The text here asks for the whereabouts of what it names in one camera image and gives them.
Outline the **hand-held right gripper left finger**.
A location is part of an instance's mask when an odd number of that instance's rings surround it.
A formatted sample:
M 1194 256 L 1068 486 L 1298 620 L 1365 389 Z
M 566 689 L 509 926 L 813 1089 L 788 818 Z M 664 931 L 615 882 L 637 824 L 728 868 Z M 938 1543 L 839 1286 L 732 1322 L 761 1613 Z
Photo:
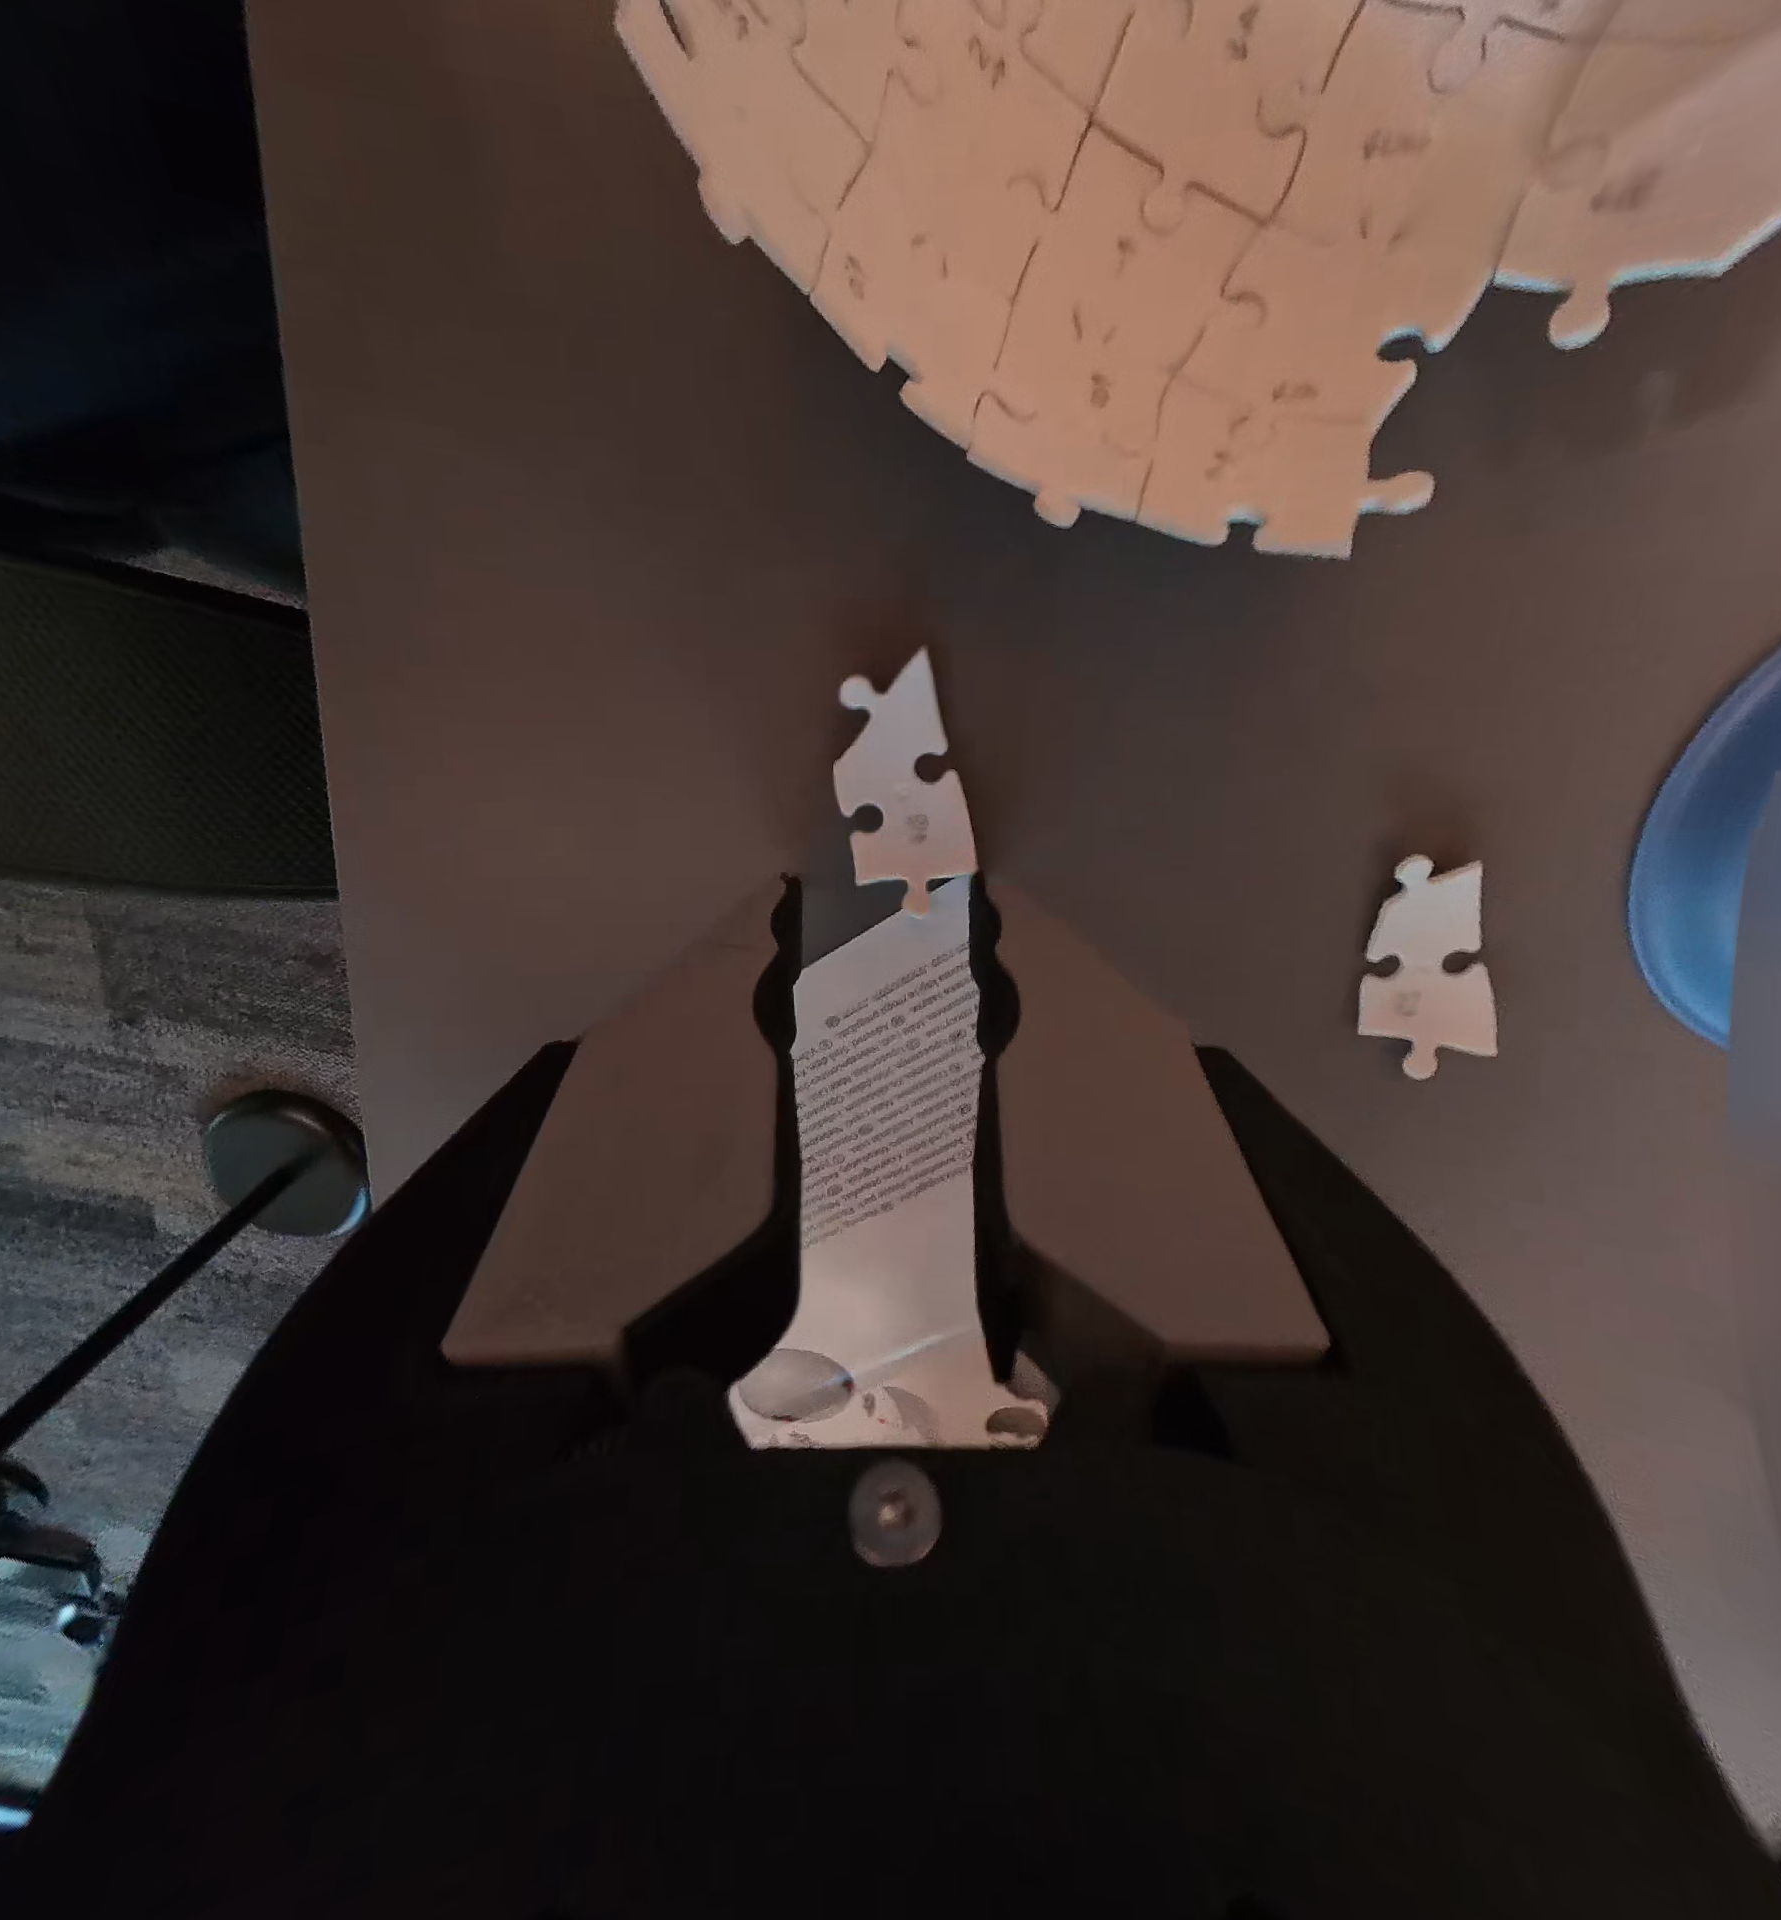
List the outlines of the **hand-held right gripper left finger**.
M 799 1297 L 803 885 L 777 877 L 572 1047 L 442 1339 L 459 1367 L 753 1369 Z

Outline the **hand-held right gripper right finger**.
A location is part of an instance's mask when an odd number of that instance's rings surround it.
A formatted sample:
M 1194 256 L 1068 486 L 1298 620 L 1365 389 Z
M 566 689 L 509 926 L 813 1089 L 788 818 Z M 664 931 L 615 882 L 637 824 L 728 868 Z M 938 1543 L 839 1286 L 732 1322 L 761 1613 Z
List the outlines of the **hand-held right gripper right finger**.
M 974 879 L 976 1307 L 991 1367 L 1297 1367 L 1318 1307 L 1190 1039 L 1100 948 Z

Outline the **white assembled puzzle ball section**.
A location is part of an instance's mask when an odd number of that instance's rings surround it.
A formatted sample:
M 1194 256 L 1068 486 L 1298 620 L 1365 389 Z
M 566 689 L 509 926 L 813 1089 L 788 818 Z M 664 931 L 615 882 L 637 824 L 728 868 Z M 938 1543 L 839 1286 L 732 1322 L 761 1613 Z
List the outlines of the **white assembled puzzle ball section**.
M 731 242 L 1068 526 L 1346 557 L 1481 296 L 1598 339 L 1781 229 L 1781 5 L 619 5 Z

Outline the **blue round plastic stand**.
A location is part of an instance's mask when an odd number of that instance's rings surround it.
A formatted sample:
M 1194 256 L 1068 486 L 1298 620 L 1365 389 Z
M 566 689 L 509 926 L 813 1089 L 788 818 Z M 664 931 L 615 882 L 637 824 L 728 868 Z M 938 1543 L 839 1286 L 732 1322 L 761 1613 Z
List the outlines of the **blue round plastic stand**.
M 1655 1000 L 1728 1049 L 1753 836 L 1781 776 L 1781 642 L 1703 717 L 1645 813 L 1627 941 Z

